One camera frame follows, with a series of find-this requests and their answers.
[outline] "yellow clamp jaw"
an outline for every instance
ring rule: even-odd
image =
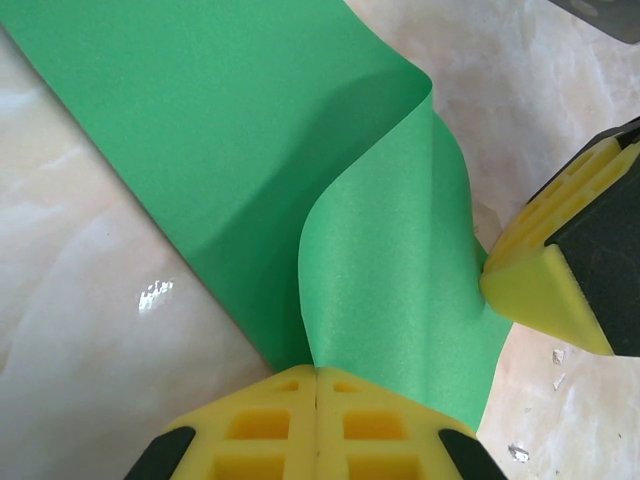
[[[191,412],[127,480],[504,480],[460,422],[340,370],[299,366]]]
[[[640,356],[640,119],[596,136],[522,209],[480,280],[500,314]]]

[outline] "folded foam sheet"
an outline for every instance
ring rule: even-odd
[[[3,0],[0,15],[274,369],[310,346],[477,425],[508,324],[481,313],[460,151],[428,77],[341,0]]]

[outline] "gray object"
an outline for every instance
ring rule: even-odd
[[[551,0],[624,43],[640,43],[640,0]]]

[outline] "table surface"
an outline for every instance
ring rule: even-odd
[[[640,47],[545,0],[349,3],[433,78],[487,247],[640,115]],[[270,374],[5,32],[0,162],[2,478],[121,478],[168,421]],[[635,479],[639,406],[638,360],[515,326],[478,435],[510,479]]]

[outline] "marble surface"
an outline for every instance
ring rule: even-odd
[[[349,3],[434,79],[485,246],[640,115],[640,46],[545,0]],[[6,33],[0,165],[0,478],[121,478],[169,420],[269,375]],[[640,362],[516,326],[479,437],[514,480],[636,479],[639,407]]]

